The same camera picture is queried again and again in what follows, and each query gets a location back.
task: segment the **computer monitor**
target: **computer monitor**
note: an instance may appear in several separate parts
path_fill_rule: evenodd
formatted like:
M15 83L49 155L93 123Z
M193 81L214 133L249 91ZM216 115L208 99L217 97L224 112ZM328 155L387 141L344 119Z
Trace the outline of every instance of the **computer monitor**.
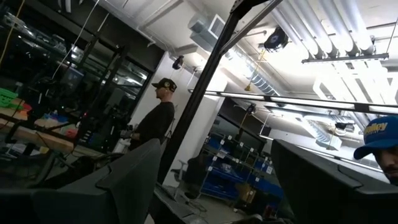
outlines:
M83 77L84 74L72 67L69 67L60 81L61 84L64 84L67 87L65 93L67 95L73 94Z

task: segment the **blue baseball cap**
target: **blue baseball cap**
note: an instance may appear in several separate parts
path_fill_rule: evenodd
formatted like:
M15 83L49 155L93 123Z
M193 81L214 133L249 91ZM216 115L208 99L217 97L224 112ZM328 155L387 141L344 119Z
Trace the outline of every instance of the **blue baseball cap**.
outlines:
M362 159L376 150L398 146L398 116L372 120L364 130L363 140L365 145L355 150L355 159Z

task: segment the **white wall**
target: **white wall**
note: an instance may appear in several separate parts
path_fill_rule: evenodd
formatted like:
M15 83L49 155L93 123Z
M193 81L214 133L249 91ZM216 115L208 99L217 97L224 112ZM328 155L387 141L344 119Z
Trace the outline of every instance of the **white wall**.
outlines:
M207 90L224 91L227 82L227 78L224 74L216 72ZM224 98L217 96L203 97L170 170L181 168L181 163L179 161L187 163L189 159L199 154L223 102ZM170 170L163 184L176 187L178 186L178 182L175 181L174 173L171 173Z
M332 154L334 156L338 156L340 158L344 158L344 159L348 159L348 160L353 159L353 153L355 150L355 149L347 147L347 146L341 146L339 151L326 150L324 147L321 147L317 143L315 143L314 138L301 136L299 134L288 133L288 132L277 130L277 129L272 129L271 132L269 133L269 137L273 138L273 139L281 139L281 140L287 141L289 143L295 144L297 146L302 146L302 147L306 147L309 149L318 150L318 151ZM264 146L263 151L266 151L270 154L271 146L272 146L272 141L268 141L267 144ZM373 155L366 156L365 158L374 160ZM350 169L353 169L357 172L360 172L362 174L368 175L370 177L373 177L375 179L378 179L378 180L388 183L387 178L381 172L366 169L366 168L356 166L356 165L353 165L353 164L350 164L347 162L337 161L336 159L330 159L330 160L332 160L333 162L339 163L343 166L346 166Z
M192 78L190 86L194 86L196 85L198 78L192 76L192 74L185 69L174 70L172 68L173 63L174 61L170 59L169 53L166 52L152 78L151 83L156 83L162 78L171 78L177 85L177 89L172 98L172 102L175 107L175 122L173 126L173 128L175 128L175 125L178 123L190 97L190 93L187 91L188 82ZM132 114L130 124L139 124L141 120L144 119L145 115L159 103L160 101L156 98L155 88L152 85L149 85L142 95L135 112Z

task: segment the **storage rack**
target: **storage rack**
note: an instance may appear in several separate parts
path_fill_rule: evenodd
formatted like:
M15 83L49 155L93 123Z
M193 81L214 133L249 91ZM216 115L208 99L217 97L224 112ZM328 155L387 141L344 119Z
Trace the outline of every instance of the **storage rack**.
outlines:
M235 145L234 151L240 150L240 156L232 156L232 151L228 151L230 149L227 145ZM272 175L274 174L272 162L266 157L261 157L253 148L245 146L243 142L237 142L232 136L210 133L202 146L200 154L202 153L207 153L209 156L206 163L206 176L199 189L200 195L219 198L236 205L239 202L239 194L234 185L239 183L249 184L250 192L258 189L282 199L282 189L276 176ZM248 162L249 158L252 158L252 164ZM225 172L218 167L220 160L230 164L234 169ZM225 185L217 185L217 181L216 185L213 185L212 182L215 179L222 179L220 182Z

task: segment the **wooden table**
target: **wooden table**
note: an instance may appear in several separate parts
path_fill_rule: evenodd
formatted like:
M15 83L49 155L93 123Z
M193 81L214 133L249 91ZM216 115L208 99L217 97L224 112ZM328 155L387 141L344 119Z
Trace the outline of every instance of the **wooden table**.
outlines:
M13 104L19 104L20 99L15 99L12 103ZM10 109L10 108L0 108L0 113L7 115L7 116L12 116L15 112L15 109ZM27 115L21 114L20 112L16 112L13 118L16 118L18 120L27 120ZM46 120L44 119L38 119L35 124L38 126L44 126ZM14 123L11 121L7 121L5 119L0 118L0 133L7 134L11 128L13 127ZM55 136L51 136L49 134L42 133L40 131L35 131L31 130L29 128L25 127L19 127L17 131L15 132L14 139L17 140L23 140L23 141L28 141L33 144L36 144L38 146L43 146L43 147L49 147L52 150L55 151L60 151L63 153L71 153L73 150L73 143L61 138L57 138Z

